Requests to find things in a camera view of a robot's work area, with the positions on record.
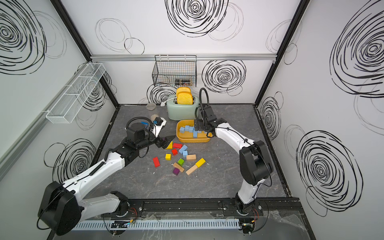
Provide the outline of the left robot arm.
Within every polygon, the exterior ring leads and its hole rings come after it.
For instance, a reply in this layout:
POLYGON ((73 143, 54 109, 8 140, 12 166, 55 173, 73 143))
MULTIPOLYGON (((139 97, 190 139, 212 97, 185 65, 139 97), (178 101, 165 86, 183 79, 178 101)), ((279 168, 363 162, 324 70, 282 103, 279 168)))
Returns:
POLYGON ((137 157, 140 150, 155 144, 166 149, 174 136, 160 137, 166 125, 164 118, 151 121, 146 117, 135 117, 126 124, 127 136, 115 148, 108 149, 98 164, 83 173, 58 183, 49 184, 44 192, 38 211, 38 221, 62 236, 70 232, 78 223, 103 214, 125 217, 131 210, 128 198, 118 191, 105 196, 87 199, 86 195, 98 184, 115 172, 127 167, 137 157))

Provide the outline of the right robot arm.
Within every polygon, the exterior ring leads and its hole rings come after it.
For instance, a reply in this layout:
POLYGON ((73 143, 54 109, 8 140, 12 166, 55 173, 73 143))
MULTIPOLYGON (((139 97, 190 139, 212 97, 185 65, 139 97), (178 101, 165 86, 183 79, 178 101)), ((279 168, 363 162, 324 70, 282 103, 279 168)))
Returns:
POLYGON ((238 152, 243 182, 235 196, 235 205, 241 215, 246 214, 254 205, 260 187, 274 171, 268 147, 263 141, 254 141, 240 134, 224 119, 218 119, 208 104, 200 104, 195 117, 196 130, 206 132, 209 138, 218 137, 238 152))

